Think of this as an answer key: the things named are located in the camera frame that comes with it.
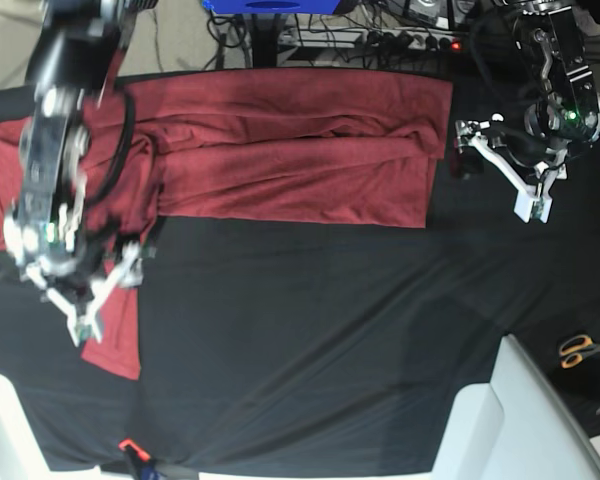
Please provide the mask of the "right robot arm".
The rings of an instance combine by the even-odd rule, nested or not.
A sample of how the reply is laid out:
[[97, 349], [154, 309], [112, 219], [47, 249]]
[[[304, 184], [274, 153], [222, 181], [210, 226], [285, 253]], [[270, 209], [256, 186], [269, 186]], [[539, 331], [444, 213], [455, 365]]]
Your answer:
[[101, 102], [117, 77], [137, 15], [153, 1], [47, 1], [39, 40], [25, 80], [34, 86], [32, 119], [21, 132], [23, 170], [18, 199], [3, 222], [6, 250], [22, 280], [32, 282], [66, 317], [76, 346], [101, 341], [100, 311], [118, 287], [143, 280], [145, 250], [137, 233], [124, 234], [116, 219], [90, 232], [85, 216], [119, 182], [130, 152], [135, 102], [122, 94], [121, 134], [103, 180], [88, 193], [80, 166], [91, 133], [85, 101]]

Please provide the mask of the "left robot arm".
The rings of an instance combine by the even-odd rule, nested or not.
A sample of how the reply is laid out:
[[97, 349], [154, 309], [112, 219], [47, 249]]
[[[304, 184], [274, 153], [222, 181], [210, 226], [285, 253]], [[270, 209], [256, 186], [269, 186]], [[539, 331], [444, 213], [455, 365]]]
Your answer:
[[[499, 20], [529, 81], [529, 92], [506, 98], [495, 85], [480, 42]], [[510, 117], [458, 120], [456, 148], [475, 151], [514, 187], [523, 222], [547, 222], [551, 189], [568, 164], [600, 138], [600, 94], [570, 1], [496, 1], [471, 26], [468, 50], [485, 85]]]

